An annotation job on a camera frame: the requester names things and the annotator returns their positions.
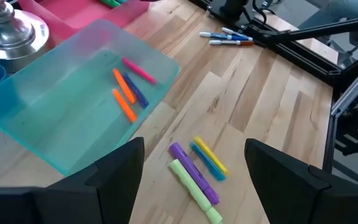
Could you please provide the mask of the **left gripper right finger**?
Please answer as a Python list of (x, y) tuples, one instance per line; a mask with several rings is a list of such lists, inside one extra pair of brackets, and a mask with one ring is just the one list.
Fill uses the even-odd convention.
[(331, 184), (307, 163), (256, 139), (246, 140), (244, 157), (270, 224), (310, 224), (316, 200)]

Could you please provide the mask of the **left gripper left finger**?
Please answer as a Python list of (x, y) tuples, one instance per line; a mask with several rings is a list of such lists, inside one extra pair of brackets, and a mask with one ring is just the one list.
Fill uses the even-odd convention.
[(49, 186), (47, 224), (128, 224), (144, 166), (136, 137), (88, 167)]

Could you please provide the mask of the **thick light green highlighter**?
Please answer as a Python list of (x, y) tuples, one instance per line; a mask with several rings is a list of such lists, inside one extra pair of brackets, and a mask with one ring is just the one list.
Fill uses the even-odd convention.
[(197, 186), (196, 182), (191, 178), (184, 166), (178, 159), (174, 159), (169, 168), (178, 177), (182, 185), (192, 196), (193, 200), (198, 204), (200, 209), (205, 213), (211, 224), (223, 224), (223, 217), (212, 206), (202, 190)]

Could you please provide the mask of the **thick purple highlighter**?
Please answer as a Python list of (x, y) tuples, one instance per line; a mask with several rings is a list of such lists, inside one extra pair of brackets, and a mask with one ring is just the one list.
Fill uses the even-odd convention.
[(193, 161), (188, 157), (188, 154), (183, 150), (179, 143), (175, 142), (169, 146), (169, 150), (175, 159), (178, 159), (189, 173), (191, 178), (196, 182), (197, 186), (205, 194), (207, 199), (213, 204), (217, 205), (220, 202), (219, 195), (215, 192), (209, 182), (204, 178), (202, 173), (195, 166)]

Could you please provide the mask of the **small yellow highlighter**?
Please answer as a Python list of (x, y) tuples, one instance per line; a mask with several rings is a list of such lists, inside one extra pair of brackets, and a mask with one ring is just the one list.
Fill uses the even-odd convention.
[(209, 146), (199, 137), (195, 137), (195, 143), (201, 148), (201, 150), (213, 161), (217, 168), (224, 174), (228, 175), (228, 169), (218, 159), (215, 153), (209, 148)]

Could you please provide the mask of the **small blue highlighter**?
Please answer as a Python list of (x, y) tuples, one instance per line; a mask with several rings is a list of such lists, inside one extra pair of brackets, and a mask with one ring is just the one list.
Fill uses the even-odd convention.
[(219, 182), (224, 181), (226, 176), (220, 171), (217, 165), (203, 152), (203, 150), (194, 142), (190, 142), (190, 147), (195, 151), (197, 156), (203, 161), (210, 174)]

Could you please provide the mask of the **small orange highlighter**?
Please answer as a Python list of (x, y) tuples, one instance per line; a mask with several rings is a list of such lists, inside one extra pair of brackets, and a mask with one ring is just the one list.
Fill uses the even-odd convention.
[(116, 68), (112, 70), (112, 73), (118, 82), (119, 86), (121, 87), (121, 90), (124, 92), (126, 98), (129, 100), (131, 104), (135, 103), (135, 96), (129, 86), (127, 85), (126, 81), (124, 80), (123, 76), (121, 75), (120, 71)]
[(137, 119), (136, 114), (133, 112), (131, 107), (126, 103), (125, 99), (122, 97), (120, 92), (117, 89), (112, 90), (112, 94), (115, 97), (117, 103), (123, 110), (124, 114), (127, 116), (130, 122), (134, 123)]

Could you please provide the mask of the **small purple highlighter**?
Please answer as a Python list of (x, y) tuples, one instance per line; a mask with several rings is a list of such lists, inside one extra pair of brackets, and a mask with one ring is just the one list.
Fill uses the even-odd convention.
[(137, 101), (139, 102), (140, 106), (145, 109), (149, 102), (147, 101), (144, 94), (140, 91), (140, 89), (137, 87), (137, 85), (130, 79), (127, 73), (122, 74), (123, 79), (126, 81), (129, 88), (132, 90), (133, 94), (135, 95)]

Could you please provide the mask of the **small pink highlighter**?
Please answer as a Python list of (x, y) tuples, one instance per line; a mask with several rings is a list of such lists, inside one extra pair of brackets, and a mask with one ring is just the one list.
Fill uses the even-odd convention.
[(128, 67), (135, 74), (137, 74), (138, 76), (143, 78), (145, 81), (147, 81), (153, 85), (157, 83), (157, 81), (154, 77), (149, 75), (146, 71), (141, 69), (138, 65), (136, 65), (134, 62), (130, 61), (128, 58), (125, 58), (125, 57), (122, 58), (122, 62), (126, 67)]

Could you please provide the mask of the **brown Expo marker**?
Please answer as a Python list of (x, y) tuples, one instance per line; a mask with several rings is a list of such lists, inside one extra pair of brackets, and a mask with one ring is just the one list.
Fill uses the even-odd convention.
[(250, 47), (254, 45), (251, 40), (210, 40), (209, 45), (238, 45)]

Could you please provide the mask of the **blue Expo marker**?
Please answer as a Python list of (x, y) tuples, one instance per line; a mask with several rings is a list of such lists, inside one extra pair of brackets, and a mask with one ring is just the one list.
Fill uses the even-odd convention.
[(252, 41), (253, 38), (251, 37), (242, 37), (242, 36), (238, 36), (238, 35), (229, 35), (229, 34), (218, 34), (218, 33), (212, 33), (212, 32), (200, 32), (199, 33), (200, 37), (209, 37), (209, 38), (214, 38), (214, 39), (221, 39), (221, 40), (240, 40), (240, 41), (247, 41), (250, 40)]

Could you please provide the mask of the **thick dark green highlighter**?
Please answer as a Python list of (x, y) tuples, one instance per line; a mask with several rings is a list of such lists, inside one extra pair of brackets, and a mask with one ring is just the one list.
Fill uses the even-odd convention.
[(120, 2), (116, 1), (116, 0), (100, 0), (103, 4), (111, 7), (111, 8), (115, 8), (121, 5)]

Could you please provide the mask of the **pink plastic bin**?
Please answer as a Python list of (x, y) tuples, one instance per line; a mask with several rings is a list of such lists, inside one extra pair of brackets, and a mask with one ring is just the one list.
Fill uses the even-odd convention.
[(124, 0), (116, 7), (101, 0), (17, 0), (24, 11), (43, 19), (54, 44), (59, 44), (98, 19), (125, 27), (146, 12), (150, 3)]

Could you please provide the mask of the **black aluminium table frame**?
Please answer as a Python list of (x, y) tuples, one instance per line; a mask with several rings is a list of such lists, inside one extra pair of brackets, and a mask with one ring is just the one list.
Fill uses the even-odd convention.
[[(189, 0), (198, 7), (209, 12), (207, 5), (212, 0)], [(289, 33), (267, 35), (234, 29), (236, 32), (251, 36), (255, 43), (266, 47), (291, 63), (294, 63), (312, 76), (333, 88), (333, 104), (345, 92), (346, 88), (358, 77), (358, 60), (348, 67), (341, 68), (322, 55), (300, 43), (301, 40), (324, 35), (358, 31), (358, 19), (337, 22), (314, 28), (294, 30)], [(358, 153), (358, 96), (346, 108), (343, 114), (335, 118), (329, 116), (328, 137), (323, 160), (323, 169), (330, 172), (336, 169), (358, 183), (358, 174), (350, 168), (334, 160), (334, 151), (338, 149), (345, 156)]]

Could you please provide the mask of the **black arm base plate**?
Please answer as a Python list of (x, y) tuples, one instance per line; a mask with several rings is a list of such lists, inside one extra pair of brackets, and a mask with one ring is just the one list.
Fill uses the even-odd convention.
[(244, 33), (255, 31), (256, 33), (277, 35), (291, 32), (290, 29), (279, 30), (268, 24), (267, 16), (262, 10), (263, 1), (249, 0), (239, 19), (230, 19), (220, 11), (220, 7), (226, 0), (212, 0), (207, 5), (207, 10), (212, 16), (229, 26), (229, 28), (237, 29)]

